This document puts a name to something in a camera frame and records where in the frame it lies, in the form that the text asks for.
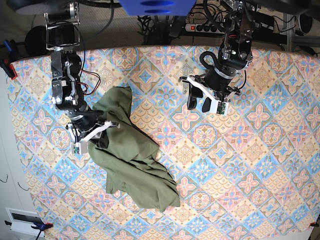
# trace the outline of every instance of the blue object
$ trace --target blue object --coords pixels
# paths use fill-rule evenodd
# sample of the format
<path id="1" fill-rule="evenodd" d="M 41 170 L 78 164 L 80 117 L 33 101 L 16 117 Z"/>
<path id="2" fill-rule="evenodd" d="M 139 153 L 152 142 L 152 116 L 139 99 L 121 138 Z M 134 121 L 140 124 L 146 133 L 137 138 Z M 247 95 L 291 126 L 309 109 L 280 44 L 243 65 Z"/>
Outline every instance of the blue object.
<path id="1" fill-rule="evenodd" d="M 187 16 L 196 0 L 119 0 L 129 16 Z"/>
<path id="2" fill-rule="evenodd" d="M 11 53 L 13 51 L 13 47 L 12 47 L 11 43 L 8 40 L 4 40 L 3 44 L 8 49 L 9 53 Z"/>
<path id="3" fill-rule="evenodd" d="M 31 226 L 31 227 L 33 229 L 40 230 L 40 232 L 47 230 L 47 229 L 50 229 L 54 226 L 52 223 L 44 224 L 44 223 L 36 223 L 36 222 L 34 222 L 33 225 L 35 225 L 35 226 Z"/>

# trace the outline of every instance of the patterned tablecloth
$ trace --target patterned tablecloth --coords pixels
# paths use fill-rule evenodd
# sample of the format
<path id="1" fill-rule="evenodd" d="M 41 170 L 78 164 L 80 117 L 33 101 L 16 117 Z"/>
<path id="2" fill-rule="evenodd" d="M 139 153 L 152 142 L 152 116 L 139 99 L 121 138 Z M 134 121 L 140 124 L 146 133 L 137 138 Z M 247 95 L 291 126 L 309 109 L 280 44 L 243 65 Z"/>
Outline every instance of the patterned tablecloth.
<path id="1" fill-rule="evenodd" d="M 112 86 L 133 91 L 131 120 L 159 145 L 181 207 L 140 209 L 106 194 L 106 172 L 70 153 L 69 121 L 51 104 L 49 57 L 14 63 L 7 79 L 16 144 L 49 239 L 255 240 L 305 231 L 320 214 L 320 62 L 253 50 L 242 95 L 228 116 L 187 111 L 182 75 L 202 74 L 215 47 L 158 46 L 87 51 L 101 75 L 92 105 Z M 97 79 L 82 74 L 92 88 Z M 244 75 L 233 84 L 240 86 Z"/>

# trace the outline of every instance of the red wire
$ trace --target red wire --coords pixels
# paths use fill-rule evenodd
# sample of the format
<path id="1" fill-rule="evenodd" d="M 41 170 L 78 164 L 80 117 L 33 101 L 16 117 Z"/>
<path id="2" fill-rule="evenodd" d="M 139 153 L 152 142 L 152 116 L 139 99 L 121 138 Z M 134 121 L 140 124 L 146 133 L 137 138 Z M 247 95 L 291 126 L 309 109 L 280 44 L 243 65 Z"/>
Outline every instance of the red wire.
<path id="1" fill-rule="evenodd" d="M 79 82 L 79 84 L 80 84 L 80 85 L 83 85 L 83 86 L 85 87 L 85 90 L 83 91 L 83 94 L 86 94 L 87 91 L 88 91 L 88 88 L 89 88 L 88 84 L 86 84 L 86 83 L 84 83 L 84 82 Z"/>
<path id="2" fill-rule="evenodd" d="M 84 72 L 84 73 L 86 73 L 86 74 L 90 74 L 90 75 L 93 75 L 93 76 L 95 76 L 95 77 L 97 77 L 98 78 L 98 82 L 96 83 L 96 85 L 95 85 L 95 87 L 94 87 L 94 89 L 92 90 L 92 92 L 90 92 L 90 93 L 87 93 L 87 90 L 85 90 L 85 92 L 83 92 L 83 94 L 84 95 L 91 95 L 91 94 L 93 94 L 97 89 L 98 89 L 98 87 L 99 87 L 99 85 L 100 85 L 100 83 L 101 83 L 101 78 L 100 78 L 100 76 L 96 73 L 94 73 L 94 72 L 90 72 L 90 71 L 86 71 L 86 70 L 81 70 L 82 72 Z"/>
<path id="3" fill-rule="evenodd" d="M 236 38 L 236 37 L 237 37 L 237 35 L 235 35 L 235 34 L 231 34 L 228 36 L 228 38 L 231 38 L 231 39 Z"/>

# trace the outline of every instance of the black clamp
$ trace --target black clamp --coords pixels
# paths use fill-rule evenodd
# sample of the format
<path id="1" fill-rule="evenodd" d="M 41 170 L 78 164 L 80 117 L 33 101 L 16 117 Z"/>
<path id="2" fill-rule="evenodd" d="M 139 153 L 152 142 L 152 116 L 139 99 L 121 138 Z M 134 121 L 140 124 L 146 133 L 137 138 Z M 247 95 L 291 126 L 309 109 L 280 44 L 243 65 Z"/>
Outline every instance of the black clamp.
<path id="1" fill-rule="evenodd" d="M 0 59 L 0 67 L 3 68 L 5 73 L 11 78 L 12 80 L 15 79 L 18 75 L 12 63 L 9 63 L 8 59 Z"/>

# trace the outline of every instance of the crumpled fabric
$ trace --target crumpled fabric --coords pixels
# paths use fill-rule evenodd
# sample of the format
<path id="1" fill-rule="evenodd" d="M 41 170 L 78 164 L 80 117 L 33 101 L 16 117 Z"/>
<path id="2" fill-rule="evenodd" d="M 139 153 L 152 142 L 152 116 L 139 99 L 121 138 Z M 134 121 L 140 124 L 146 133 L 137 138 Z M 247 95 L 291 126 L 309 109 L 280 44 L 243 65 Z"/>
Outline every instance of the crumpled fabric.
<path id="1" fill-rule="evenodd" d="M 103 119 L 120 123 L 120 128 L 106 130 L 107 148 L 88 145 L 92 160 L 107 172 L 106 192 L 124 191 L 143 209 L 180 207 L 176 182 L 155 161 L 158 144 L 130 121 L 131 103 L 130 87 L 113 87 L 92 108 L 104 111 Z"/>

